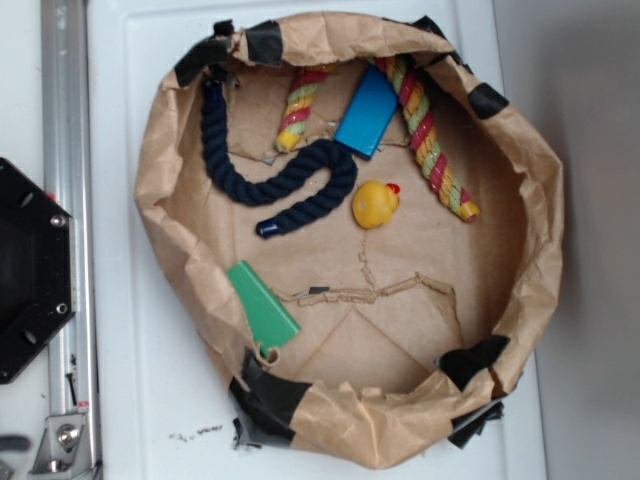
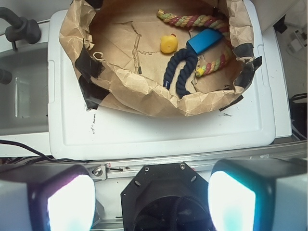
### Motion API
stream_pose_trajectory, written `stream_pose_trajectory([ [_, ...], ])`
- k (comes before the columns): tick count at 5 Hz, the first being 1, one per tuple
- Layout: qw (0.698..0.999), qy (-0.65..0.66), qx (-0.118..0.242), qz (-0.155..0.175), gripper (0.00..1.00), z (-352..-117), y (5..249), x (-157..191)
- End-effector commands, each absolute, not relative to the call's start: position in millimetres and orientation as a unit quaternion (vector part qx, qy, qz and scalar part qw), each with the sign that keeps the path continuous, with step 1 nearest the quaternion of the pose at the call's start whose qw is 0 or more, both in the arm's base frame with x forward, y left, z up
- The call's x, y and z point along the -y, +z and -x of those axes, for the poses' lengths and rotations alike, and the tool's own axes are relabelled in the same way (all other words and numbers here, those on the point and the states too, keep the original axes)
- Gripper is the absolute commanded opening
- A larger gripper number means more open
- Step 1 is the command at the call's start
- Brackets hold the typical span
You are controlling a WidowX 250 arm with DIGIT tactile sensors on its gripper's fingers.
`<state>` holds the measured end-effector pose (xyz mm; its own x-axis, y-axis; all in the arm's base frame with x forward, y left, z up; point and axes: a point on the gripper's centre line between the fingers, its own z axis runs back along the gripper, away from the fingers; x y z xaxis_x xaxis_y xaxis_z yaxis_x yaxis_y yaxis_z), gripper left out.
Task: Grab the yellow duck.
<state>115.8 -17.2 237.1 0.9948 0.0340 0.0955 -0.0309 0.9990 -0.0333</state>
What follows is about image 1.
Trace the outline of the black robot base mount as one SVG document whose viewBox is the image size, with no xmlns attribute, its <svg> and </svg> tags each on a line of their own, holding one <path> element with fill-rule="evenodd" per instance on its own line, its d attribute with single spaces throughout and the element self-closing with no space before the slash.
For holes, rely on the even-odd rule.
<svg viewBox="0 0 640 480">
<path fill-rule="evenodd" d="M 13 382 L 73 315 L 71 217 L 1 160 L 1 383 Z"/>
</svg>

